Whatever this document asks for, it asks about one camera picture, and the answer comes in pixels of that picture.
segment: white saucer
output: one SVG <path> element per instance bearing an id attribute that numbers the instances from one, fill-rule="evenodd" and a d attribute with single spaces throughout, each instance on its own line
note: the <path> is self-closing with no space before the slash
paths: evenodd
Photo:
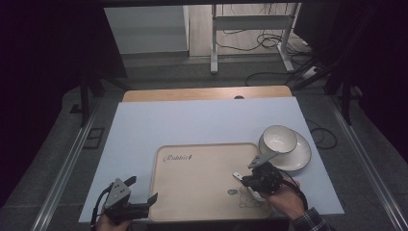
<path id="1" fill-rule="evenodd" d="M 300 134 L 293 132 L 297 138 L 296 148 L 287 154 L 277 155 L 269 160 L 275 167 L 282 170 L 299 170 L 305 167 L 312 157 L 309 143 Z"/>

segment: table leg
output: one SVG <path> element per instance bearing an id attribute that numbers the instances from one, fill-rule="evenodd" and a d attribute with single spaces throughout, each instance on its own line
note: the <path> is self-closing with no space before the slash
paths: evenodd
<path id="1" fill-rule="evenodd" d="M 213 34 L 211 44 L 211 73 L 218 73 L 218 55 L 217 55 L 217 5 L 213 5 Z"/>

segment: robotic arm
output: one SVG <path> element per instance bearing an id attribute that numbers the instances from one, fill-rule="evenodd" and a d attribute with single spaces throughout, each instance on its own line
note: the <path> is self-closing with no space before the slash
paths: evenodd
<path id="1" fill-rule="evenodd" d="M 120 224 L 124 220 L 147 218 L 149 208 L 156 203 L 158 194 L 155 193 L 151 196 L 147 200 L 147 203 L 131 204 L 128 202 L 131 193 L 128 187 L 134 183 L 136 183 L 136 176 L 132 176 L 125 182 L 116 178 L 116 180 L 99 195 L 90 221 L 91 231 L 96 231 L 97 211 L 100 200 L 105 193 L 109 193 L 104 204 L 105 215 L 114 223 Z"/>

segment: black curtain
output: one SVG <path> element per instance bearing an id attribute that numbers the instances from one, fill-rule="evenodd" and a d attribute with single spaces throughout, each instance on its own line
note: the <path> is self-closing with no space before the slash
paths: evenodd
<path id="1" fill-rule="evenodd" d="M 0 14 L 3 205 L 81 73 L 98 79 L 98 73 L 125 78 L 126 72 L 103 8 L 2 1 Z"/>

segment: white tabletop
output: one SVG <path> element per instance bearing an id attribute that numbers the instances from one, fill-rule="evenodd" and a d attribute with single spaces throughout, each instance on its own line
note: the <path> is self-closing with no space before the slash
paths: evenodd
<path id="1" fill-rule="evenodd" d="M 309 207 L 323 215 L 343 214 L 295 97 L 280 97 L 120 103 L 79 221 L 90 221 L 97 197 L 117 177 L 136 175 L 129 202 L 146 202 L 155 156 L 164 145 L 258 143 L 264 130 L 276 124 L 295 130 L 311 145 L 310 163 L 291 172 Z"/>

